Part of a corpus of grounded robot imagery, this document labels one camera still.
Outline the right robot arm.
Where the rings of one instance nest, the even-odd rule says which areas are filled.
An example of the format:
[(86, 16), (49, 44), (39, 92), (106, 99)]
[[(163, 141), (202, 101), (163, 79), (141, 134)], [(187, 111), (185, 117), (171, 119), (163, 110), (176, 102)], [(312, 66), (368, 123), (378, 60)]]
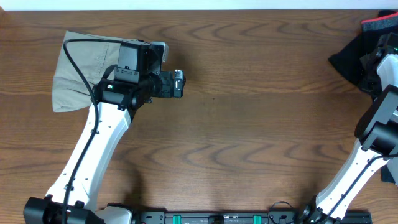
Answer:
[(382, 35), (361, 63), (366, 80), (375, 82), (366, 89), (374, 101), (356, 126), (348, 159), (296, 223), (372, 222), (370, 213), (348, 207), (373, 174), (397, 157), (397, 34)]

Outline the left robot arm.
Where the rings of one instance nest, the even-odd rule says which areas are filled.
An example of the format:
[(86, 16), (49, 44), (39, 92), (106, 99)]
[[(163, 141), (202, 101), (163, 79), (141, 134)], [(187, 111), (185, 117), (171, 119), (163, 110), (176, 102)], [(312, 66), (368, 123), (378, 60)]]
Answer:
[(181, 98), (182, 70), (163, 72), (169, 46), (164, 42), (118, 41), (118, 62), (94, 86), (88, 119), (62, 173), (44, 198), (30, 197), (26, 223), (135, 223), (132, 209), (117, 203), (97, 210), (104, 174), (136, 111), (153, 98)]

